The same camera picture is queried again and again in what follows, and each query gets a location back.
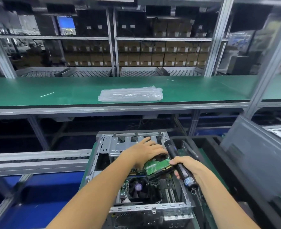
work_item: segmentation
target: black electric screwdriver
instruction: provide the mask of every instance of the black electric screwdriver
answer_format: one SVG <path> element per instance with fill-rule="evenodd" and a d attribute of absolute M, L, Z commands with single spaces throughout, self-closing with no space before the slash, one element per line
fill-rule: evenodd
<path fill-rule="evenodd" d="M 174 157 L 179 155 L 177 148 L 174 146 L 174 144 L 170 140 L 165 141 L 164 145 L 165 145 L 171 159 L 173 159 Z M 177 170 L 181 180 L 184 181 L 185 186 L 189 190 L 191 190 L 192 188 L 198 187 L 198 184 L 197 184 L 193 174 L 182 163 L 178 163 L 178 164 L 174 165 L 174 168 Z"/>

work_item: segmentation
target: green table top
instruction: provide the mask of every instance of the green table top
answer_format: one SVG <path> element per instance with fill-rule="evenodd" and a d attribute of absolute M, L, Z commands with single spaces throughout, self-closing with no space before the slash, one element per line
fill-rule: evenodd
<path fill-rule="evenodd" d="M 247 102 L 256 78 L 256 76 L 0 78 L 0 107 L 118 105 L 119 103 L 99 102 L 101 90 L 153 85 L 163 89 L 163 99 L 149 102 L 151 104 Z M 281 99 L 281 76 L 273 80 L 264 98 Z"/>

